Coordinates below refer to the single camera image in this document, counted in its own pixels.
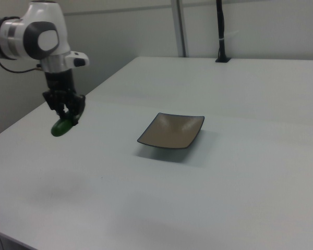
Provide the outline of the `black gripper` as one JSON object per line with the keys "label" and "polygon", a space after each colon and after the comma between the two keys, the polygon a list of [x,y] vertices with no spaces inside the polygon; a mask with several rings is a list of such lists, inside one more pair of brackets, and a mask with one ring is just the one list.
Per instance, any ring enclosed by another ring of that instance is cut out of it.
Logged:
{"label": "black gripper", "polygon": [[42,93],[51,110],[56,111],[60,119],[69,119],[73,126],[78,124],[85,106],[86,97],[74,94],[66,103],[68,114],[64,111],[65,92],[75,92],[73,71],[71,69],[58,73],[45,73],[47,86],[50,90]]}

